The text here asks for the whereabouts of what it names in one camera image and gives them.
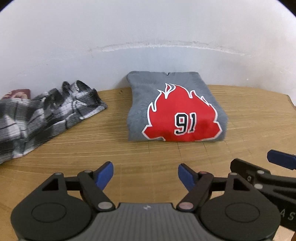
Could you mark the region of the grey hoodie red print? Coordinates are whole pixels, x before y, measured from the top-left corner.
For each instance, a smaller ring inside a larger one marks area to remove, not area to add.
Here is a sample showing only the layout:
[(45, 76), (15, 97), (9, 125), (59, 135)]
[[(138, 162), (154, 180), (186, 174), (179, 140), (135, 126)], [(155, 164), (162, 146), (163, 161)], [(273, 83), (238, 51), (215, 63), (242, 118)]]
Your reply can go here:
[(131, 141), (222, 141), (228, 116), (197, 72), (132, 71)]

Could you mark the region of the black white plaid shirt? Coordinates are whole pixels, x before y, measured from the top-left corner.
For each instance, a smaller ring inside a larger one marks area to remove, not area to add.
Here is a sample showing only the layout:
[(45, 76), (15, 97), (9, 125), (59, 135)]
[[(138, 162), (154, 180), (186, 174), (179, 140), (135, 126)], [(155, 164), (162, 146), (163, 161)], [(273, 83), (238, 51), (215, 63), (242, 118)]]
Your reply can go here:
[(25, 156), (79, 122), (107, 109), (96, 89), (63, 82), (33, 99), (1, 100), (1, 163)]

